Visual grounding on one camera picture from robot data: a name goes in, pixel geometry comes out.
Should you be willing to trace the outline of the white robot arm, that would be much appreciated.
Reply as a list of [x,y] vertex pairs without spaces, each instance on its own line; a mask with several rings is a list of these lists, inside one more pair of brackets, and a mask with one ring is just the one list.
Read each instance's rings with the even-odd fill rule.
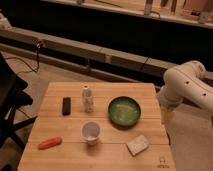
[[161,108],[161,123],[169,123],[174,109],[186,98],[213,115],[213,87],[204,83],[206,69],[199,61],[189,61],[167,69],[164,85],[157,94]]

